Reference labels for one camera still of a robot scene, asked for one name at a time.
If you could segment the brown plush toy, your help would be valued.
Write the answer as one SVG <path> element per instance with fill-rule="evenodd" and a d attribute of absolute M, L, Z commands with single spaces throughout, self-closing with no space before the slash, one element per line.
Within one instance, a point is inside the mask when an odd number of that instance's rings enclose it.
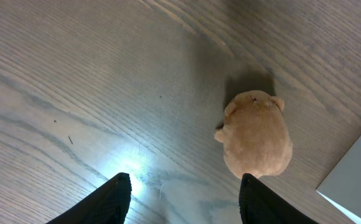
<path fill-rule="evenodd" d="M 293 155 L 284 101 L 261 90 L 235 96 L 224 109 L 223 126 L 214 138 L 223 144 L 223 158 L 230 172 L 241 179 L 251 174 L 280 175 Z"/>

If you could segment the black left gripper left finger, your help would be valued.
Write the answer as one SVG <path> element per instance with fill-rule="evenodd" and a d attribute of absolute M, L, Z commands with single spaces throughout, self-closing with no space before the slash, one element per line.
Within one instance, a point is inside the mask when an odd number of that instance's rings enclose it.
<path fill-rule="evenodd" d="M 129 174 L 120 172 L 47 224 L 123 224 L 131 191 Z"/>

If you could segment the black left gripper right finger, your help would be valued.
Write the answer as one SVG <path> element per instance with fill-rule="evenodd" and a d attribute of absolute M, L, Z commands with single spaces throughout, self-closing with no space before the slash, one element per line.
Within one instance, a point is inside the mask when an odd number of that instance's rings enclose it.
<path fill-rule="evenodd" d="M 243 224 L 317 224 L 251 174 L 244 174 L 239 193 Z"/>

